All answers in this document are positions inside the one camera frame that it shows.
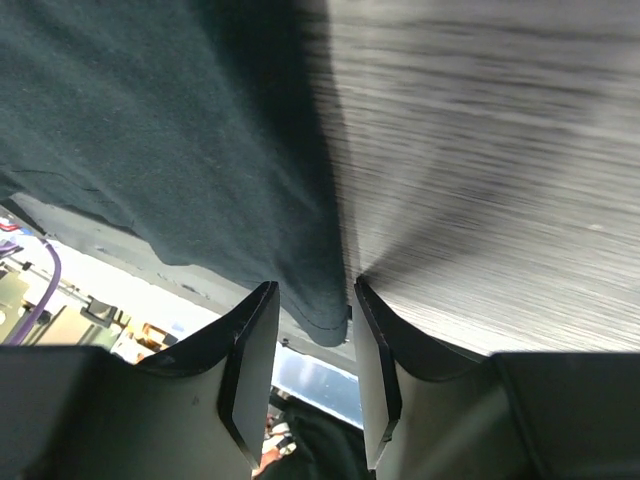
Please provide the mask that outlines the black t shirt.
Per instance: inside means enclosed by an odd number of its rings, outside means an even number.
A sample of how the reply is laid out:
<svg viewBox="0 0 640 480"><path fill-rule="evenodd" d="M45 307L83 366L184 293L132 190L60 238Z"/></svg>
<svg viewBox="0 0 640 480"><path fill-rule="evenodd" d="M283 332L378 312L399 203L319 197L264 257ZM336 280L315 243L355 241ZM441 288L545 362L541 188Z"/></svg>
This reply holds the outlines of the black t shirt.
<svg viewBox="0 0 640 480"><path fill-rule="evenodd" d="M292 1L5 1L1 195L124 228L281 303L348 306L329 152Z"/></svg>

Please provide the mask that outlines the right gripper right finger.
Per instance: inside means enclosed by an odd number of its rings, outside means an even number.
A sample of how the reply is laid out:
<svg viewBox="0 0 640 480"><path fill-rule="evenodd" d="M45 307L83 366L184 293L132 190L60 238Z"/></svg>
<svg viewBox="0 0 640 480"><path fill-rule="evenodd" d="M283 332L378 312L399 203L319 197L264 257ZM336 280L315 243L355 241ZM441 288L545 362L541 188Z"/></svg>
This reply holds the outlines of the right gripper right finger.
<svg viewBox="0 0 640 480"><path fill-rule="evenodd" d="M635 479L639 357L482 356L431 337L364 281L353 335L379 479Z"/></svg>

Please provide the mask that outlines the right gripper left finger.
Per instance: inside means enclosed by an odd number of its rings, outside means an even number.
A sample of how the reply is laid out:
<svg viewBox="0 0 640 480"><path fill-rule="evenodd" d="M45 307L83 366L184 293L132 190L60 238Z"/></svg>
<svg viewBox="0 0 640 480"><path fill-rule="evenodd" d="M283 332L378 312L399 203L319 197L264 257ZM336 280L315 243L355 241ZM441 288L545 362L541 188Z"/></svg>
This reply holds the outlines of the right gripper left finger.
<svg viewBox="0 0 640 480"><path fill-rule="evenodd" d="M5 479L247 479L261 461L279 323L265 282L137 364L94 346L1 350Z"/></svg>

